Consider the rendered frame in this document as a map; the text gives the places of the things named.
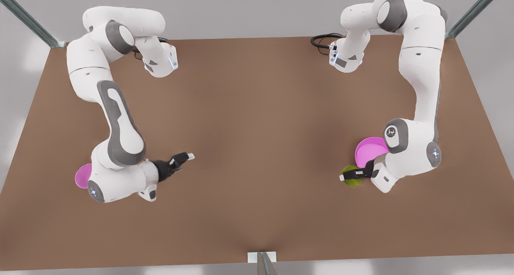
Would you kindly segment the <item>green apple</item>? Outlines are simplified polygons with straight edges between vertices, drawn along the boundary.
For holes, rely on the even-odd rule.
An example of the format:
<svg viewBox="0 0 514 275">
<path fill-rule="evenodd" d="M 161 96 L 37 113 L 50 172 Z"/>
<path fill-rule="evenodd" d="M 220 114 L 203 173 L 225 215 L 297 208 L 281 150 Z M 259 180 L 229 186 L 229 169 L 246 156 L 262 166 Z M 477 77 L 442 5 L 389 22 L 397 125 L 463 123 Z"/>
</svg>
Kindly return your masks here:
<svg viewBox="0 0 514 275">
<path fill-rule="evenodd" d="M 343 171 L 355 171 L 357 169 L 359 169 L 359 167 L 356 165 L 348 165 L 344 169 L 342 169 L 341 173 Z M 344 182 L 346 185 L 348 185 L 350 187 L 357 187 L 362 183 L 362 180 L 350 180 L 350 181 L 342 181 L 342 182 Z"/>
</svg>

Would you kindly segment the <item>pink plate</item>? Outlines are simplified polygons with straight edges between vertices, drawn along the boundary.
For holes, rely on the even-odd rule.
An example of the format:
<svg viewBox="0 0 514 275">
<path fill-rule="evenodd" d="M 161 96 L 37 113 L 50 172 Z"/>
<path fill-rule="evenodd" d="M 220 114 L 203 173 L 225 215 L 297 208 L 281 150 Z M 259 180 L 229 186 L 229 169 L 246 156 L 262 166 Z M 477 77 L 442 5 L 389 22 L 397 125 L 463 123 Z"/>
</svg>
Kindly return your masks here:
<svg viewBox="0 0 514 275">
<path fill-rule="evenodd" d="M 364 168 L 368 161 L 388 152 L 388 146 L 382 137 L 371 136 L 363 139 L 355 150 L 356 165 L 359 168 Z"/>
</svg>

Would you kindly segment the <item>pink bowl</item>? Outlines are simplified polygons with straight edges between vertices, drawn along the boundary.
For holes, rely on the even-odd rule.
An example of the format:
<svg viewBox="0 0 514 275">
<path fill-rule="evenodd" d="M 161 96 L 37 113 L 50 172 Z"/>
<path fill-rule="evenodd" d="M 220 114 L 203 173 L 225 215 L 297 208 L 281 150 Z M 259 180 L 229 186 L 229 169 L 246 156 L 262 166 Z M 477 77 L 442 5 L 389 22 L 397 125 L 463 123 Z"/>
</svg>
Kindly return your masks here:
<svg viewBox="0 0 514 275">
<path fill-rule="evenodd" d="M 88 163 L 80 167 L 75 174 L 75 183 L 81 189 L 88 189 L 88 180 L 92 172 L 92 164 Z"/>
</svg>

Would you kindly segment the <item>silver frame post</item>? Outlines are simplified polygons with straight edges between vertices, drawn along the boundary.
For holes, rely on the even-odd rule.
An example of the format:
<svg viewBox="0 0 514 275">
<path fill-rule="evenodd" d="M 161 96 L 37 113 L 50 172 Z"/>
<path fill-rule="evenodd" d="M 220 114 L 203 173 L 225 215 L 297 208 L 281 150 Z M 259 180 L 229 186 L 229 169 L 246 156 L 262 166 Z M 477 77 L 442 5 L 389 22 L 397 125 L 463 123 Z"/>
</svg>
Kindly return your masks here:
<svg viewBox="0 0 514 275">
<path fill-rule="evenodd" d="M 46 30 L 31 14 L 27 12 L 16 0 L 0 0 L 18 20 L 27 26 L 37 37 L 39 37 L 50 48 L 64 48 L 66 42 L 57 41 L 48 30 Z"/>
<path fill-rule="evenodd" d="M 274 266 L 277 262 L 275 251 L 247 253 L 247 262 L 257 264 L 257 275 L 278 275 Z"/>
<path fill-rule="evenodd" d="M 477 0 L 468 11 L 446 32 L 445 39 L 455 39 L 494 0 Z"/>
</svg>

